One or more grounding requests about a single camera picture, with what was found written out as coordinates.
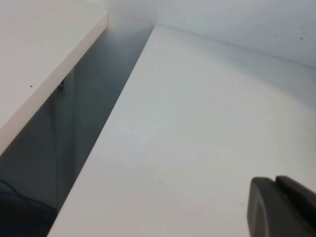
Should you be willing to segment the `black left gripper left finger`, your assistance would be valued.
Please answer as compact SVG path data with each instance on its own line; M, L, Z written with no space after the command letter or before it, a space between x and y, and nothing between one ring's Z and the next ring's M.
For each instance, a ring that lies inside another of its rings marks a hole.
M247 222L251 237L276 237L278 200L275 180L254 177L250 182Z

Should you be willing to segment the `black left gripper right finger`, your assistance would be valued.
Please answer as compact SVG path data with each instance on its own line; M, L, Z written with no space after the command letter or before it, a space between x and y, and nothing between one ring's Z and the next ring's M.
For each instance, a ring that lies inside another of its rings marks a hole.
M288 176L276 177L276 237L316 235L316 193Z

